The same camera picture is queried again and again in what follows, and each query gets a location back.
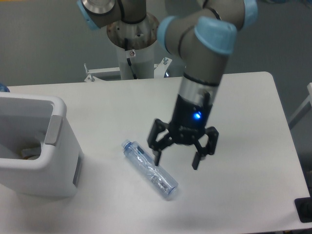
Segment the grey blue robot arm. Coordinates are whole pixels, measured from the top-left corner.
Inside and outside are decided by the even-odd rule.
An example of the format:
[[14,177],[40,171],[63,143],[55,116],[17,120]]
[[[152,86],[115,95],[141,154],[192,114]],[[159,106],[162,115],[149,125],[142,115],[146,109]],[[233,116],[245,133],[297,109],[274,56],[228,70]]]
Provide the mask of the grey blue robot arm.
[[192,167],[197,169],[206,155],[215,153],[218,131],[206,124],[237,32],[257,19],[256,1],[206,0],[189,16],[161,22],[147,12],[144,0],[79,0],[77,5],[89,28],[106,27],[110,41],[122,50],[122,79],[153,77],[153,62],[138,53],[155,42],[185,62],[172,119],[156,119],[147,142],[155,165],[165,148],[194,145]]

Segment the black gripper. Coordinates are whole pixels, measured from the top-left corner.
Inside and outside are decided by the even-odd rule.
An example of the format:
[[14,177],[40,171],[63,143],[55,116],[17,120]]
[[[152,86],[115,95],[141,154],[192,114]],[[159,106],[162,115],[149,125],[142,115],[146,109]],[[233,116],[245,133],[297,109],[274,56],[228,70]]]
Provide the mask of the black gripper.
[[[147,143],[155,156],[154,164],[156,166],[159,165],[162,151],[173,143],[193,144],[196,147],[197,151],[192,162],[194,170],[198,169],[200,161],[206,155],[215,153],[219,132],[213,126],[205,128],[213,106],[209,101],[209,94],[205,95],[202,106],[191,103],[178,95],[171,122],[168,124],[158,118],[154,120]],[[208,137],[208,140],[203,147],[199,139],[204,134]]]

